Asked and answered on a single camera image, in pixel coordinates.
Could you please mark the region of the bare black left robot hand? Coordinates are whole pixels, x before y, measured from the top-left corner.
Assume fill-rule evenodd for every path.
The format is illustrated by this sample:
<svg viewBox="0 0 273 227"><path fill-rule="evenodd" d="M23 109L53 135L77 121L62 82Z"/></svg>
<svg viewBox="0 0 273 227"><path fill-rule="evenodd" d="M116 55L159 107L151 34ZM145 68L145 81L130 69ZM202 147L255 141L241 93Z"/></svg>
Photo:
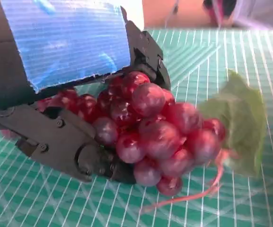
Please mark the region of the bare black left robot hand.
<svg viewBox="0 0 273 227"><path fill-rule="evenodd" d="M93 174L135 184L132 166L94 139L94 128L61 107L35 103L73 86L131 70L170 89L151 35L105 0L0 0L0 130L38 163L87 182Z"/></svg>

